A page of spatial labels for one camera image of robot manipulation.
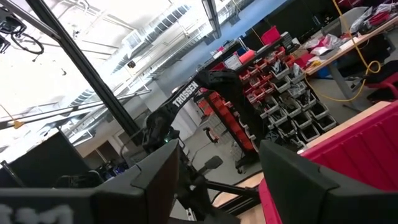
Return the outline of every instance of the box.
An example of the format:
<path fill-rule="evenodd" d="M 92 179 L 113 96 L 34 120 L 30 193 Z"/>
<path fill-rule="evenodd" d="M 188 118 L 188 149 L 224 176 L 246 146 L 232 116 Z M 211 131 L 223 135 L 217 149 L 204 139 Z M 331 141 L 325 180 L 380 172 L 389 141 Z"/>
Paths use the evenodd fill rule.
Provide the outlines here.
<path fill-rule="evenodd" d="M 306 49 L 297 49 L 292 53 L 292 55 L 294 56 L 295 59 L 299 59 L 301 56 L 307 53 L 308 51 Z"/>

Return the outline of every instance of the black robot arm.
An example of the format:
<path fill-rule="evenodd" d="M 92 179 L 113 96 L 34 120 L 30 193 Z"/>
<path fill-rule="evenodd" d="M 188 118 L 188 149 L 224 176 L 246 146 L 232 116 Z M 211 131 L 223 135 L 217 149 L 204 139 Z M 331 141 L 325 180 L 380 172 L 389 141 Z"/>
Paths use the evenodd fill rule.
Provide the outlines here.
<path fill-rule="evenodd" d="M 148 153 L 163 146 L 167 136 L 173 136 L 172 139 L 178 137 L 179 132 L 175 131 L 171 125 L 184 104 L 202 87 L 216 91 L 232 103 L 240 114 L 241 121 L 247 124 L 251 134 L 257 137 L 255 144 L 259 146 L 259 141 L 264 139 L 269 129 L 250 101 L 243 95 L 243 86 L 238 74 L 234 70 L 224 69 L 198 72 L 147 117 L 144 123 L 142 145 Z"/>

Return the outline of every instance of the chair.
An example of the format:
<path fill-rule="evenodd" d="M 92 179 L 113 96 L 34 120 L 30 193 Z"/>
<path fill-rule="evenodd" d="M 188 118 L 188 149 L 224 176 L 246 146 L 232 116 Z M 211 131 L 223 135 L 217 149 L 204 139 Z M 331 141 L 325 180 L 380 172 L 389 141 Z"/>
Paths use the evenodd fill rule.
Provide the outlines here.
<path fill-rule="evenodd" d="M 377 74 L 370 75 L 365 82 L 369 88 L 390 89 L 394 100 L 398 99 L 398 60 L 392 60 L 381 67 Z"/>

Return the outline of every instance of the black monitor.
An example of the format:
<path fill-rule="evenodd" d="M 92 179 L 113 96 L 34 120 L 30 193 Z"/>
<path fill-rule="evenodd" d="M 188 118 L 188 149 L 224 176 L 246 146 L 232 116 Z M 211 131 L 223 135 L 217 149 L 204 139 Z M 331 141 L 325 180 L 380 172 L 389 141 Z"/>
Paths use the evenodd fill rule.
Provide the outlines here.
<path fill-rule="evenodd" d="M 57 132 L 9 167 L 25 187 L 53 187 L 63 175 L 79 175 L 90 168 L 68 138 Z M 0 169 L 0 187 L 21 187 L 4 168 Z"/>

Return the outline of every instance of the cable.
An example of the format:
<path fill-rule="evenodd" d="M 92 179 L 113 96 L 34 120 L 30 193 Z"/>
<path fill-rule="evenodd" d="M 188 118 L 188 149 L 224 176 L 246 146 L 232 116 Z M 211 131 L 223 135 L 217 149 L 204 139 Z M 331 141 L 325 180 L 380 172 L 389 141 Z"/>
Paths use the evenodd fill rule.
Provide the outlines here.
<path fill-rule="evenodd" d="M 25 33 L 22 33 L 21 36 L 24 36 L 24 37 L 27 37 L 27 38 L 33 40 L 33 42 L 34 42 L 35 44 L 37 44 L 37 45 L 40 47 L 40 50 L 39 50 L 39 51 L 29 50 L 27 47 L 24 47 L 24 46 L 22 46 L 20 43 L 18 43 L 18 41 L 15 39 L 16 34 L 11 34 L 11 40 L 12 40 L 19 48 L 21 48 L 22 50 L 25 50 L 25 51 L 27 51 L 27 52 L 29 52 L 29 53 L 31 53 L 31 54 L 41 55 L 41 54 L 44 53 L 44 46 L 43 46 L 43 44 L 40 43 L 38 40 L 36 40 L 36 39 L 33 38 L 32 36 L 30 36 L 30 35 L 28 35 L 28 34 L 25 34 Z"/>
<path fill-rule="evenodd" d="M 336 0 L 333 0 L 333 4 L 335 5 L 335 7 L 336 7 L 336 9 L 337 9 L 337 12 L 338 12 L 338 14 L 340 15 L 340 20 L 343 21 L 343 25 L 344 25 L 345 29 L 346 29 L 346 30 L 349 30 L 347 21 L 346 21 L 346 19 L 344 18 L 343 13 L 341 13 L 341 10 L 340 10 L 340 8 L 339 8 L 338 5 L 337 5 Z M 332 97 L 330 97 L 330 96 L 326 96 L 326 95 L 320 93 L 319 91 L 317 91 L 316 89 L 314 89 L 313 86 L 311 86 L 310 82 L 309 82 L 308 79 L 307 79 L 307 75 L 308 75 L 308 74 L 305 74 L 305 75 L 304 75 L 305 82 L 307 83 L 307 85 L 308 85 L 316 94 L 318 94 L 318 95 L 320 95 L 320 96 L 322 96 L 322 97 L 324 97 L 324 98 L 326 98 L 326 99 L 333 100 L 333 101 L 337 101 L 337 102 L 349 102 L 349 101 L 355 100 L 355 99 L 359 96 L 359 94 L 361 94 L 361 92 L 362 92 L 362 90 L 363 90 L 363 87 L 365 86 L 366 76 L 368 76 L 369 73 L 376 74 L 376 73 L 379 73 L 379 72 L 381 71 L 381 63 L 378 62 L 378 61 L 376 61 L 376 60 L 374 60 L 374 61 L 372 61 L 372 62 L 370 62 L 370 63 L 368 64 L 368 63 L 365 61 L 365 58 L 363 57 L 363 55 L 362 55 L 362 53 L 361 53 L 361 50 L 359 49 L 357 43 L 354 41 L 353 35 L 351 34 L 350 31 L 348 32 L 348 34 L 349 34 L 349 37 L 350 37 L 351 41 L 354 43 L 354 47 L 355 47 L 356 51 L 358 52 L 358 55 L 359 55 L 359 57 L 361 58 L 362 63 L 363 63 L 363 64 L 365 65 L 365 67 L 366 67 L 365 77 L 364 77 L 364 79 L 363 79 L 363 81 L 362 81 L 361 87 L 359 88 L 359 90 L 358 90 L 357 94 L 355 94 L 355 96 L 353 96 L 352 98 L 347 99 L 347 100 L 340 100 L 340 99 L 332 98 Z M 376 64 L 376 65 L 377 65 L 377 69 L 376 69 L 376 70 L 372 70 L 371 66 L 372 66 L 373 64 Z"/>
<path fill-rule="evenodd" d="M 191 164 L 193 164 L 193 161 L 195 160 L 195 157 L 197 156 L 198 152 L 201 151 L 202 149 L 204 149 L 206 146 L 210 145 L 212 142 L 209 142 L 207 144 L 205 144 L 204 146 L 202 146 L 200 149 L 198 149 L 192 156 L 191 160 Z"/>
<path fill-rule="evenodd" d="M 129 140 L 126 141 L 126 142 L 122 145 L 122 147 L 120 148 L 120 150 L 119 150 L 119 156 L 122 158 L 122 160 L 123 160 L 127 165 L 128 165 L 128 163 L 127 163 L 126 158 L 124 158 L 123 149 L 126 147 L 126 144 L 129 143 L 129 142 L 133 139 L 133 137 L 135 137 L 135 136 L 131 136 L 131 137 L 129 138 Z"/>
<path fill-rule="evenodd" d="M 9 12 L 9 9 L 7 9 L 6 7 L 0 7 L 1 10 L 4 10 L 6 12 Z M 14 31 L 6 31 L 4 29 L 0 29 L 0 33 L 2 34 L 6 34 L 6 35 L 10 35 L 11 36 L 11 40 L 22 50 L 25 50 L 31 54 L 36 54 L 36 55 L 41 55 L 44 53 L 44 46 L 42 43 L 40 43 L 37 39 L 33 38 L 32 36 L 25 34 L 24 31 L 26 30 L 26 26 L 24 24 L 22 24 L 21 21 L 18 21 L 16 18 L 10 17 L 9 19 L 15 21 L 15 23 L 18 23 L 18 28 L 16 28 L 16 30 Z M 20 36 L 24 36 L 24 37 L 28 37 L 29 39 L 33 40 L 33 42 L 35 44 L 37 44 L 40 47 L 39 51 L 33 51 L 33 50 L 29 50 L 27 47 L 22 46 L 20 43 L 18 43 L 18 41 L 16 40 L 16 37 L 20 37 Z"/>
<path fill-rule="evenodd" d="M 235 4 L 236 8 L 238 9 L 239 12 L 241 12 L 241 8 L 238 6 L 238 4 L 236 4 L 235 0 L 232 0 L 232 2 Z M 253 27 L 250 28 L 254 34 L 257 36 L 257 38 L 260 40 L 260 42 L 263 44 L 263 46 L 265 46 L 265 44 L 263 43 L 263 41 L 261 40 L 259 34 L 253 29 Z"/>

